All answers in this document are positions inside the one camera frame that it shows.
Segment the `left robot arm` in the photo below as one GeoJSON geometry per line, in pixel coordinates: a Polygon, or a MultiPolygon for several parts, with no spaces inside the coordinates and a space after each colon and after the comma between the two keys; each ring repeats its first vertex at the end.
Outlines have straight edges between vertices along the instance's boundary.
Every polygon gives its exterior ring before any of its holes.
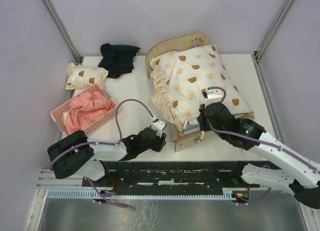
{"type": "Polygon", "coordinates": [[[159,135],[153,128],[146,127],[116,144],[89,138],[83,130],[78,130],[47,149],[50,169],[57,179],[79,176],[106,186],[111,174],[103,162],[130,161],[147,150],[160,152],[166,145],[166,137],[164,132],[159,135]]]}

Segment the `large bear print cushion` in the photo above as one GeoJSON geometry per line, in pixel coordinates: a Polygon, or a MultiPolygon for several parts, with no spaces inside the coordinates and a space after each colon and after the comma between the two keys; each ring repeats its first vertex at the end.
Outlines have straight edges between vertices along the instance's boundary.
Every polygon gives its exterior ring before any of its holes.
{"type": "Polygon", "coordinates": [[[151,97],[162,116],[179,131],[198,123],[200,105],[206,102],[202,92],[216,87],[223,104],[237,118],[253,118],[254,111],[222,64],[214,45],[185,51],[171,51],[149,62],[155,94],[151,97]]]}

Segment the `wooden pet bed frame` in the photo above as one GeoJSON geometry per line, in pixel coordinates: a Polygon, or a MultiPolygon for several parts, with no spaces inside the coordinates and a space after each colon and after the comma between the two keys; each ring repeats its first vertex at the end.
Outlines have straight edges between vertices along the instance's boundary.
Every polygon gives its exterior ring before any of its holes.
{"type": "MultiPolygon", "coordinates": [[[[206,46],[206,45],[215,46],[211,43],[210,38],[206,34],[203,34],[203,33],[192,33],[192,34],[182,35],[182,36],[178,36],[178,37],[174,37],[174,38],[170,38],[170,39],[166,39],[164,41],[161,41],[160,43],[156,44],[148,52],[148,54],[146,56],[145,65],[146,65],[146,72],[147,72],[148,78],[151,79],[151,72],[153,70],[150,66],[151,59],[156,58],[160,55],[166,54],[168,52],[172,52],[172,51],[182,52],[182,51],[186,51],[186,50],[189,50],[192,48],[197,48],[197,47],[206,46]]],[[[202,131],[193,133],[191,135],[181,136],[182,131],[179,131],[173,123],[171,123],[171,124],[173,125],[173,128],[176,133],[176,139],[174,140],[175,152],[180,152],[180,151],[186,150],[186,149],[190,148],[192,145],[199,143],[203,139],[208,137],[208,133],[202,132],[202,131]]]]}

